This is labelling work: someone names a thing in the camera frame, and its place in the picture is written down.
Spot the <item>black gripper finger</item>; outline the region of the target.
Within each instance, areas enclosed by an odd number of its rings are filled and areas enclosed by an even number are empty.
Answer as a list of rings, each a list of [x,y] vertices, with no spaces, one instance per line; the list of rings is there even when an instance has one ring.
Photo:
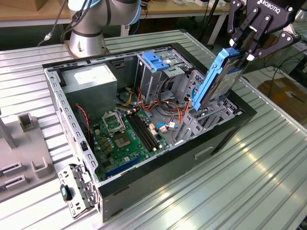
[[[239,23],[239,17],[246,10],[246,18]],[[231,34],[229,44],[231,47],[241,47],[244,39],[249,35],[248,27],[260,13],[260,8],[254,4],[248,4],[247,0],[231,0],[227,32]]]
[[[258,27],[258,30],[253,29],[251,26],[248,27],[247,32],[249,32],[249,35],[244,39],[242,46],[237,47],[242,49],[243,54],[243,57],[237,63],[237,67],[243,68],[257,58],[263,58],[298,41],[299,36],[294,32],[294,29],[291,28],[291,23],[287,27],[281,29],[282,32],[277,42],[271,46],[265,46],[265,40],[270,34],[266,32],[270,19],[271,17],[267,16],[265,21]]]

